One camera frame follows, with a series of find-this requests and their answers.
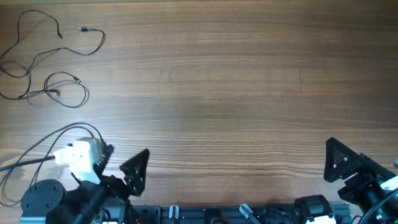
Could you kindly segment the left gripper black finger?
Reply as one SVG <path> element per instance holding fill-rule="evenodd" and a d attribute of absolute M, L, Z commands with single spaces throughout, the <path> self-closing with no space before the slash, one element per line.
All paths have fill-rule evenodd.
<path fill-rule="evenodd" d="M 94 172 L 96 173 L 96 175 L 98 175 L 98 176 L 102 175 L 113 151 L 114 151 L 113 145 L 107 145 L 103 149 L 103 153 L 102 153 L 102 156 L 100 157 L 99 162 L 95 162 L 93 165 Z"/>
<path fill-rule="evenodd" d="M 146 187 L 146 170 L 150 151 L 144 149 L 119 166 L 130 194 L 139 197 Z"/>

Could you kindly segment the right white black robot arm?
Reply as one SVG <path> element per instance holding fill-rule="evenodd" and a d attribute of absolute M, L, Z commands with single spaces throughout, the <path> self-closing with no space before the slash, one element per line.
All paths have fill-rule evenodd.
<path fill-rule="evenodd" d="M 344 180 L 338 190 L 340 199 L 360 208 L 360 223 L 397 223 L 397 175 L 363 153 L 356 153 L 336 138 L 326 141 L 323 178 L 329 183 Z M 295 223 L 342 223 L 322 195 L 295 200 L 292 219 Z"/>

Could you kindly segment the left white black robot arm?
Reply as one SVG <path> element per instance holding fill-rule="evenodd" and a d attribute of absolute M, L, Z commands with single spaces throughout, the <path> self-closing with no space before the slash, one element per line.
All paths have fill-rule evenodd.
<path fill-rule="evenodd" d="M 131 205 L 130 196 L 141 196 L 146 186 L 146 169 L 150 152 L 144 149 L 122 163 L 120 179 L 103 175 L 114 151 L 103 148 L 102 158 L 91 165 L 99 180 L 74 175 L 78 187 L 67 191 L 55 179 L 41 180 L 29 187 L 22 197 L 20 223 L 142 223 Z"/>

